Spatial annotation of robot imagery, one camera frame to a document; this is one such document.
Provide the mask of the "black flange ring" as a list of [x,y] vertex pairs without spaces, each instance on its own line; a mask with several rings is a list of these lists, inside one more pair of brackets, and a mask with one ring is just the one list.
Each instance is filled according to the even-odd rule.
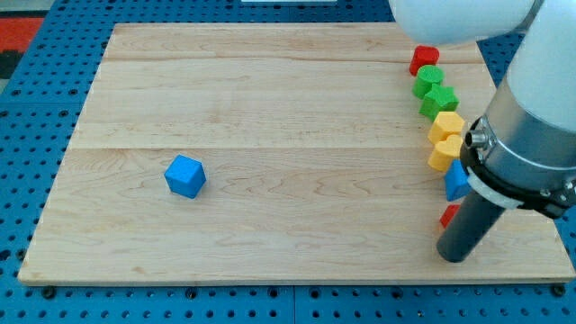
[[460,159],[470,186],[486,200],[559,219],[575,207],[575,156],[562,144],[535,131],[508,144],[481,117],[466,132]]

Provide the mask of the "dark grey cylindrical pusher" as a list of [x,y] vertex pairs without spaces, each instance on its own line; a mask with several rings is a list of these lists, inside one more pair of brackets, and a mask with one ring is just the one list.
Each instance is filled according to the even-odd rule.
[[437,252],[448,262],[463,262],[504,211],[476,191],[471,191],[436,243]]

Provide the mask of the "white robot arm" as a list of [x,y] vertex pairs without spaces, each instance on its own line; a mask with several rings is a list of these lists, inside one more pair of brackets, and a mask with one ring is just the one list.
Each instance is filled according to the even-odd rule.
[[575,3],[572,0],[391,0],[396,22],[426,45],[521,32],[523,41],[485,113],[464,137],[471,186],[438,240],[465,260],[500,215],[557,219],[575,204]]

